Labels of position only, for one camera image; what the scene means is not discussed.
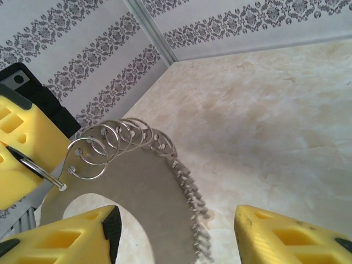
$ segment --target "metal hole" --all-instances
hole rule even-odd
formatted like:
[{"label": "metal hole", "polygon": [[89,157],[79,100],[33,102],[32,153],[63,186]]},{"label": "metal hole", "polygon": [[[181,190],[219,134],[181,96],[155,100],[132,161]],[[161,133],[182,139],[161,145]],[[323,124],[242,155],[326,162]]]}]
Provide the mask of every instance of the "metal hole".
[{"label": "metal hole", "polygon": [[64,184],[62,185],[62,187],[59,188],[59,191],[64,191],[64,190],[66,190],[66,189],[67,189],[67,185],[66,185],[66,183],[64,183]]},{"label": "metal hole", "polygon": [[75,149],[75,155],[76,155],[76,156],[81,156],[82,153],[83,153],[83,150],[82,150],[82,149],[80,149],[80,148]]},{"label": "metal hole", "polygon": [[105,128],[102,128],[102,129],[100,130],[100,134],[101,134],[102,136],[106,135],[106,134],[107,134],[107,130],[106,130]]},{"label": "metal hole", "polygon": [[24,78],[21,75],[16,75],[13,79],[17,84],[22,84],[24,82]]},{"label": "metal hole", "polygon": [[76,167],[75,166],[70,166],[70,167],[68,167],[67,171],[68,171],[69,174],[72,174],[73,172],[76,172]]}]

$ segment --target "beige floor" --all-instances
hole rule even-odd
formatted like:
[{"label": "beige floor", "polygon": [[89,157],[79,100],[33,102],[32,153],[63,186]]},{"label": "beige floor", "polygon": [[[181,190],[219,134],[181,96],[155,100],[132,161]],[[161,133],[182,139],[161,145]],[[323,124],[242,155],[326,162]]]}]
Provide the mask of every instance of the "beige floor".
[{"label": "beige floor", "polygon": [[[352,237],[351,40],[174,63],[126,116],[174,140],[212,212],[215,263],[240,263],[239,204]],[[117,263],[152,263],[147,237],[123,217]]]}]

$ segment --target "gray metal frame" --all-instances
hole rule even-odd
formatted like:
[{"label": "gray metal frame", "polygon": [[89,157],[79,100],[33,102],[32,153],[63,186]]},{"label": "gray metal frame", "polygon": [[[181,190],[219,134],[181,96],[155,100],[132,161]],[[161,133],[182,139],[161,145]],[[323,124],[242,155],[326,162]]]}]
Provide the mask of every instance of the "gray metal frame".
[{"label": "gray metal frame", "polygon": [[18,234],[21,232],[25,232],[27,230],[36,228],[36,222],[34,217],[34,208],[30,207],[20,219],[15,222],[15,224],[4,234],[0,237],[0,241],[5,239],[8,236]]},{"label": "gray metal frame", "polygon": [[161,56],[165,58],[168,66],[177,62],[177,57],[167,43],[165,37],[155,24],[152,16],[149,14],[141,0],[124,0],[125,4],[135,14],[139,24],[143,27],[154,46],[160,51]]}]

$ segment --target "metal ring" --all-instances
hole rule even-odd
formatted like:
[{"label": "metal ring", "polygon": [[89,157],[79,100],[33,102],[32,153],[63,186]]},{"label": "metal ring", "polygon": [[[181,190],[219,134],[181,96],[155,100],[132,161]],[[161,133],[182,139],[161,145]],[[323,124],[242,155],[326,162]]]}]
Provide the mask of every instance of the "metal ring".
[{"label": "metal ring", "polygon": [[141,145],[141,147],[147,146],[147,145],[153,140],[153,136],[154,136],[153,130],[151,129],[151,127],[150,127],[146,122],[144,122],[143,120],[141,120],[141,119],[139,119],[139,118],[129,117],[129,118],[127,118],[127,119],[128,119],[128,120],[137,121],[137,122],[139,122],[139,123],[145,125],[145,126],[147,127],[147,130],[150,131],[150,135],[151,135],[151,136],[150,136],[150,139],[149,139],[149,140],[147,140],[148,133],[147,133],[147,132],[143,132],[143,135],[145,135],[144,140],[145,140],[146,142],[143,143],[143,144]]},{"label": "metal ring", "polygon": [[79,139],[76,139],[76,140],[72,141],[71,144],[68,145],[68,147],[67,147],[67,154],[68,154],[69,151],[72,149],[72,147],[74,146],[74,144],[77,143],[77,142],[80,141],[80,140],[92,140],[92,141],[94,141],[94,142],[97,142],[97,143],[102,147],[102,149],[103,149],[104,152],[105,152],[105,158],[106,158],[106,161],[103,163],[103,164],[105,164],[105,165],[104,165],[104,168],[103,168],[103,170],[102,170],[98,175],[96,175],[96,176],[94,176],[94,177],[91,177],[91,178],[85,178],[85,177],[82,177],[82,176],[78,175],[77,173],[75,173],[75,172],[71,169],[71,167],[68,168],[68,172],[69,172],[70,174],[76,176],[77,178],[82,179],[82,180],[94,180],[94,179],[97,179],[97,178],[99,178],[101,175],[103,175],[103,174],[105,173],[105,171],[107,170],[107,168],[108,168],[109,159],[108,159],[108,152],[107,152],[107,150],[106,150],[106,147],[105,147],[105,145],[104,145],[102,142],[100,142],[100,140],[97,140],[97,139],[95,139],[94,137],[83,136],[83,137],[80,137]]},{"label": "metal ring", "polygon": [[119,136],[124,142],[127,143],[127,146],[126,146],[125,148],[119,148],[120,153],[118,153],[117,156],[119,156],[119,155],[121,155],[121,154],[127,152],[127,150],[129,149],[129,147],[131,146],[131,143],[132,143],[132,134],[131,134],[131,129],[129,128],[129,126],[126,125],[125,123],[119,121],[119,120],[107,120],[107,121],[102,122],[102,124],[107,124],[107,123],[118,124],[118,126],[116,126],[115,130],[116,130],[117,127],[119,127],[120,125],[124,126],[124,127],[127,129],[128,133],[129,133],[129,135],[130,135],[129,140],[125,139],[124,136],[123,136],[119,131],[116,130],[116,132],[118,133],[118,136]]},{"label": "metal ring", "polygon": [[173,144],[172,140],[164,132],[157,130],[157,129],[154,129],[154,131],[156,132],[154,137],[158,136],[159,134],[162,135],[164,137],[166,143],[171,148],[171,151],[170,151],[170,153],[161,152],[160,150],[154,148],[152,144],[149,144],[149,147],[151,148],[152,151],[154,151],[160,157],[170,157],[175,151],[175,145]]},{"label": "metal ring", "polygon": [[138,129],[138,131],[139,131],[139,133],[141,134],[141,140],[140,140],[140,142],[139,143],[133,143],[133,141],[131,142],[131,144],[132,145],[134,145],[134,147],[132,147],[132,148],[130,148],[130,149],[128,149],[127,151],[129,152],[129,151],[133,151],[133,150],[135,150],[135,149],[137,149],[138,147],[140,147],[141,145],[142,145],[142,143],[143,143],[143,129],[136,123],[136,122],[134,122],[134,121],[132,121],[132,120],[129,120],[129,119],[126,119],[126,118],[122,118],[122,119],[119,119],[120,121],[122,121],[123,123],[130,123],[130,124],[132,124],[132,126],[134,126],[134,127],[136,127],[137,129]]},{"label": "metal ring", "polygon": [[[111,126],[108,126],[108,125],[106,125],[106,124],[96,124],[96,125],[92,125],[92,126],[90,126],[89,128],[87,128],[87,129],[82,133],[82,136],[85,136],[85,134],[86,134],[87,132],[89,132],[90,130],[92,130],[92,129],[94,129],[94,128],[97,128],[97,127],[104,127],[104,128],[106,128],[106,129],[110,129],[110,130],[113,131],[113,133],[115,134],[115,137],[117,138],[117,140],[119,140],[119,137],[118,137],[117,132],[116,132]],[[111,154],[111,155],[108,154],[106,148],[104,149],[105,153],[102,153],[100,150],[98,150],[98,149],[96,148],[96,146],[95,146],[94,143],[93,143],[94,140],[92,140],[92,138],[93,138],[93,137],[89,137],[89,140],[91,140],[90,145],[91,145],[91,147],[94,149],[94,151],[96,151],[98,154],[100,154],[100,155],[102,155],[102,156],[107,155],[109,162],[112,161],[112,160],[116,157],[116,155],[117,155],[117,153],[118,153],[118,148],[116,148],[116,149],[115,149],[115,152],[114,152],[113,154]],[[102,163],[94,163],[94,162],[88,161],[88,160],[82,155],[82,153],[79,153],[79,156],[82,158],[82,160],[84,160],[86,163],[88,163],[88,164],[90,164],[90,165],[97,165],[97,166],[99,166],[99,165],[103,165],[103,164],[104,164],[104,162],[102,162]]]},{"label": "metal ring", "polygon": [[[86,129],[86,130],[83,132],[83,135],[84,135],[86,132],[88,132],[90,129],[93,129],[93,128],[95,128],[95,127],[104,127],[104,128],[110,129],[110,130],[113,132],[114,136],[116,137],[117,146],[113,145],[113,144],[109,141],[109,139],[107,138],[107,130],[105,130],[105,132],[104,132],[104,139],[106,140],[107,144],[108,144],[110,147],[112,147],[113,149],[115,149],[115,153],[109,155],[109,156],[111,156],[111,158],[109,159],[109,162],[110,162],[110,161],[112,161],[114,158],[116,158],[116,156],[117,156],[117,154],[118,154],[118,152],[119,152],[119,148],[120,148],[120,138],[119,138],[117,132],[115,131],[115,129],[113,129],[111,126],[109,126],[109,125],[107,125],[107,124],[97,124],[97,125],[93,125],[93,126],[89,127],[88,129]],[[97,149],[97,147],[94,145],[93,141],[91,142],[91,146],[92,146],[92,148],[93,148],[97,153],[99,153],[100,155],[102,155],[102,156],[105,155],[104,153],[102,153],[100,150]]]}]

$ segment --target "yellow foam pad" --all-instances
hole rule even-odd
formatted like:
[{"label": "yellow foam pad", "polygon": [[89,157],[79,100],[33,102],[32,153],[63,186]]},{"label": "yellow foam pad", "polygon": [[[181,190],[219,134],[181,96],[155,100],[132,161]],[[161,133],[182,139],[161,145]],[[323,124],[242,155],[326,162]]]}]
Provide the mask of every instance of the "yellow foam pad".
[{"label": "yellow foam pad", "polygon": [[117,206],[101,207],[7,238],[2,242],[20,241],[0,257],[0,264],[114,263],[120,233]]},{"label": "yellow foam pad", "polygon": [[352,264],[332,230],[240,205],[234,223],[242,264]]},{"label": "yellow foam pad", "polygon": [[30,157],[48,172],[66,155],[69,139],[34,104],[24,110],[0,96],[0,210],[35,190],[42,179],[24,168],[5,146]]}]

